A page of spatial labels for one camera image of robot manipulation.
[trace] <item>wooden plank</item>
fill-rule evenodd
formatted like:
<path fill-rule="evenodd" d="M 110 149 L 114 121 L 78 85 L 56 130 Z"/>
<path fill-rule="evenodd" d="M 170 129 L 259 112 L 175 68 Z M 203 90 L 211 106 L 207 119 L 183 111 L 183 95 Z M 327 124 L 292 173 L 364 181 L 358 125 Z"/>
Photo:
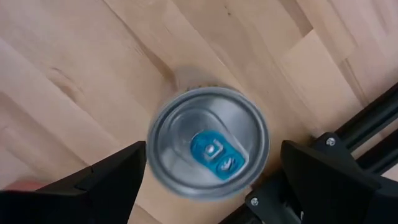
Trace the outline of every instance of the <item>wooden plank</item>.
<path fill-rule="evenodd" d="M 379 13 L 386 23 L 387 33 L 390 34 L 398 29 L 398 2 L 395 0 L 374 1 L 379 4 Z"/>
<path fill-rule="evenodd" d="M 331 2 L 357 45 L 366 44 L 371 39 L 380 40 L 387 35 L 387 30 L 391 29 L 391 27 L 387 28 L 387 21 L 383 16 L 385 12 L 382 12 L 385 6 L 384 0 L 331 0 Z"/>
<path fill-rule="evenodd" d="M 319 133 L 334 131 L 363 107 L 315 30 L 281 60 L 287 78 L 312 111 Z"/>
<path fill-rule="evenodd" d="M 297 0 L 279 0 L 279 2 L 283 5 L 287 13 L 289 13 L 303 36 L 307 35 L 313 29 L 312 24 Z"/>
<path fill-rule="evenodd" d="M 8 44 L 123 147 L 145 138 L 168 84 L 103 1 L 0 2 Z"/>
<path fill-rule="evenodd" d="M 0 145 L 0 189 L 23 178 L 33 178 L 37 174 L 16 156 Z"/>
<path fill-rule="evenodd" d="M 258 32 L 274 58 L 286 53 L 306 35 L 301 33 L 297 23 L 280 1 L 229 1 L 226 9 L 228 15 L 239 18 L 244 27 L 255 28 L 248 32 Z"/>
<path fill-rule="evenodd" d="M 27 111 L 85 163 L 120 150 L 120 144 L 18 52 L 0 39 L 0 92 Z"/>
<path fill-rule="evenodd" d="M 372 102 L 398 82 L 398 31 L 366 42 L 347 58 L 367 100 Z"/>
<path fill-rule="evenodd" d="M 336 63 L 345 59 L 356 43 L 328 0 L 297 0 Z"/>
<path fill-rule="evenodd" d="M 86 164 L 0 92 L 0 142 L 42 179 L 64 178 Z"/>
<path fill-rule="evenodd" d="M 139 40 L 152 63 L 178 88 L 217 79 L 241 90 L 228 68 L 169 0 L 106 0 Z"/>
<path fill-rule="evenodd" d="M 147 213 L 139 205 L 135 204 L 132 208 L 128 224 L 161 224 L 152 215 Z"/>

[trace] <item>can lid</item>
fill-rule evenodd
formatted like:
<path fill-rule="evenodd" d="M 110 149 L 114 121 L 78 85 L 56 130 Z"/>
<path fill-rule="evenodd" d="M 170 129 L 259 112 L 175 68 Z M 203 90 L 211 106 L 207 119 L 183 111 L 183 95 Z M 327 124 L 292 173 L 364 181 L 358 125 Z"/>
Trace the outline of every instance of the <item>can lid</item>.
<path fill-rule="evenodd" d="M 198 88 L 168 103 L 152 123 L 147 158 L 170 190 L 218 200 L 253 183 L 269 153 L 266 122 L 246 97 L 229 88 Z"/>

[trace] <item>black metal frame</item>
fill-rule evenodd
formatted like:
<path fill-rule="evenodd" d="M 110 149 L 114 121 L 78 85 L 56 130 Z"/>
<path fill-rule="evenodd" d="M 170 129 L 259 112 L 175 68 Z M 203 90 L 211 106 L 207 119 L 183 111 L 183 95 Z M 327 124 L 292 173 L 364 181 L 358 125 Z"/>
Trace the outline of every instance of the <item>black metal frame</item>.
<path fill-rule="evenodd" d="M 345 148 L 353 152 L 397 118 L 398 83 L 334 133 L 325 133 L 320 136 L 310 147 L 326 154 L 339 153 L 339 151 L 331 151 L 330 146 Z M 349 161 L 353 158 L 347 157 L 347 153 L 341 153 L 339 159 Z M 376 175 L 381 175 L 396 165 L 398 163 L 398 130 L 358 158 L 356 163 L 362 170 Z M 299 224 L 302 215 L 300 203 L 288 184 L 283 170 L 280 170 L 248 194 L 245 204 L 239 208 L 239 211 L 233 212 L 221 223 Z"/>
<path fill-rule="evenodd" d="M 34 192 L 0 191 L 0 223 L 125 224 L 146 165 L 144 141 Z"/>

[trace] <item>can top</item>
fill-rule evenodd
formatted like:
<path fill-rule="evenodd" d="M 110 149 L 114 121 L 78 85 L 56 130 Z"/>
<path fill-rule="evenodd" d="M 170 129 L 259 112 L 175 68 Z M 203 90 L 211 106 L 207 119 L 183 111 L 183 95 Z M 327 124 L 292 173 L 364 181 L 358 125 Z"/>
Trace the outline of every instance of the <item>can top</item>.
<path fill-rule="evenodd" d="M 222 87 L 190 90 L 153 121 L 147 157 L 154 175 L 179 195 L 218 200 L 253 183 L 269 153 L 266 122 L 239 92 Z"/>

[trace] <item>wood grain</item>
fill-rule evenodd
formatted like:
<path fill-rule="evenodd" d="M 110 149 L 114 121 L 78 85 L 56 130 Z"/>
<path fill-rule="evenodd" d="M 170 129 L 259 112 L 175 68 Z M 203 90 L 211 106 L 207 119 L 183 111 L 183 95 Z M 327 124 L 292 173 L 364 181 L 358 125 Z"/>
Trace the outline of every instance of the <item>wood grain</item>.
<path fill-rule="evenodd" d="M 165 99 L 209 83 L 266 117 L 265 178 L 283 140 L 333 131 L 397 83 L 397 60 L 395 0 L 0 0 L 0 187 L 55 181 L 143 140 Z M 218 223 L 244 196 L 187 200 L 147 167 L 129 222 Z"/>

